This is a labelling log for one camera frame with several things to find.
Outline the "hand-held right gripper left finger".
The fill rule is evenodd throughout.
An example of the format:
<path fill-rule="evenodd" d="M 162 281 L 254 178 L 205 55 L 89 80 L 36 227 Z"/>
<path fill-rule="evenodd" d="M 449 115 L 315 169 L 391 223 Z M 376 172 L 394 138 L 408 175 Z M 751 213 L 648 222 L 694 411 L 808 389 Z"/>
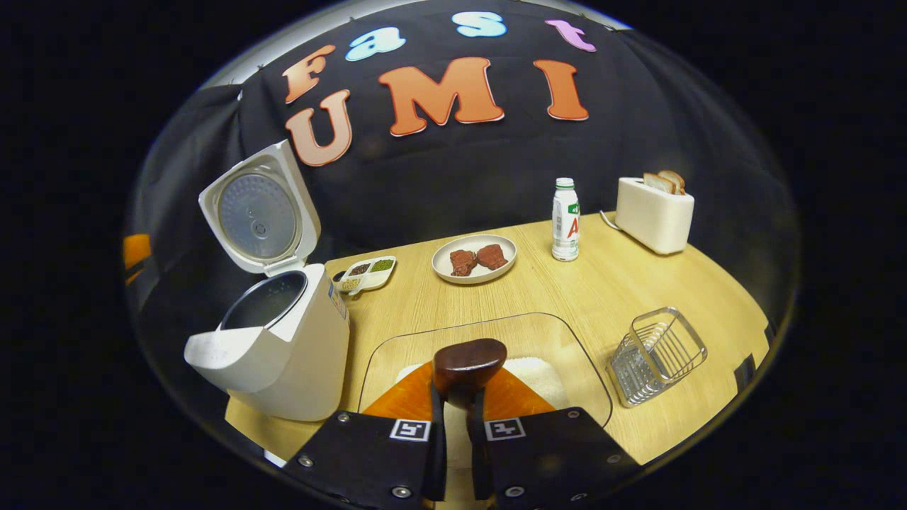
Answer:
<path fill-rule="evenodd" d="M 426 362 L 363 412 L 339 410 L 283 467 L 302 487 L 356 509 L 432 509 L 444 499 L 444 404 Z"/>

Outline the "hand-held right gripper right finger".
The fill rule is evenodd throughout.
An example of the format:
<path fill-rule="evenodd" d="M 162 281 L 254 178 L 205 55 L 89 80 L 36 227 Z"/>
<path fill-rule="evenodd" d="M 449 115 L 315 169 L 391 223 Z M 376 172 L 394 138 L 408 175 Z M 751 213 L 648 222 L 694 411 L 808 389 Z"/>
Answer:
<path fill-rule="evenodd" d="M 582 407 L 556 409 L 505 368 L 474 397 L 473 487 L 492 509 L 590 509 L 643 468 Z"/>

